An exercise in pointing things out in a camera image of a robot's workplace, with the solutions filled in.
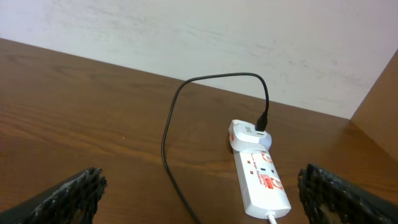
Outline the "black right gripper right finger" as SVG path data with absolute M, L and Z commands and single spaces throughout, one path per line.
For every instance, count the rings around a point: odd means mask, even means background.
M 298 188 L 311 224 L 397 224 L 397 205 L 315 164 L 298 173 Z

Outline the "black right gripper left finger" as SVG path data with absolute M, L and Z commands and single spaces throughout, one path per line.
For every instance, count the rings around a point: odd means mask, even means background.
M 107 187 L 102 169 L 90 167 L 1 212 L 5 224 L 92 224 Z

